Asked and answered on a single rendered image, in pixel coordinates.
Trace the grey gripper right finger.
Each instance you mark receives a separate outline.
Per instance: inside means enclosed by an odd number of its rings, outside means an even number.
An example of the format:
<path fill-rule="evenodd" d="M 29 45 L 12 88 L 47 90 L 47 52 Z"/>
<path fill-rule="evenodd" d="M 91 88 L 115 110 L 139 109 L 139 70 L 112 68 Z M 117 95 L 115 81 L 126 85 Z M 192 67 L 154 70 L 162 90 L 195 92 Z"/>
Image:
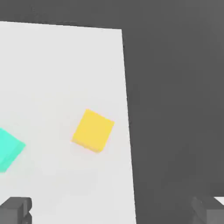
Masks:
<path fill-rule="evenodd" d="M 211 196 L 193 197 L 191 224 L 224 224 L 224 205 Z"/>

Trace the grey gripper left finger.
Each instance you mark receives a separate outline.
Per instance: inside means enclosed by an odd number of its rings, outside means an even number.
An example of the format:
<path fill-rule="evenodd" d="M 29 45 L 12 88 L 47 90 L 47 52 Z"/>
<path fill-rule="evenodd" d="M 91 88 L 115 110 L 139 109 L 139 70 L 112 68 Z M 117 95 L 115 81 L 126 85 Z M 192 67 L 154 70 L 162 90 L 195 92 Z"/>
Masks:
<path fill-rule="evenodd" d="M 10 197 L 0 205 L 0 224 L 32 224 L 32 199 Z"/>

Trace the small turquoise cube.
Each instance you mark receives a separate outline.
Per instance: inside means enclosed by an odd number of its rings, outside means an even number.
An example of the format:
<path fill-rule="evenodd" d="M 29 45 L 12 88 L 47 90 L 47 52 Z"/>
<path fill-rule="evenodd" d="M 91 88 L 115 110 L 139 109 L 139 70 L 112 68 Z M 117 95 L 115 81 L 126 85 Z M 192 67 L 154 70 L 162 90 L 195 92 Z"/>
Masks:
<path fill-rule="evenodd" d="M 25 143 L 0 128 L 0 173 L 10 167 L 25 146 Z"/>

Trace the small yellow cube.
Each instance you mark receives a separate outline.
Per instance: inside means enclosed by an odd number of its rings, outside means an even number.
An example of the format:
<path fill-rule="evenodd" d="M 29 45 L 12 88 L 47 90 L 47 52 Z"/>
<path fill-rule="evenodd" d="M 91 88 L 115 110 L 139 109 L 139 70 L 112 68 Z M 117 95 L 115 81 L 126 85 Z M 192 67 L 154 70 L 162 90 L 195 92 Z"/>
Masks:
<path fill-rule="evenodd" d="M 114 124 L 114 121 L 86 109 L 71 142 L 99 153 L 103 151 Z"/>

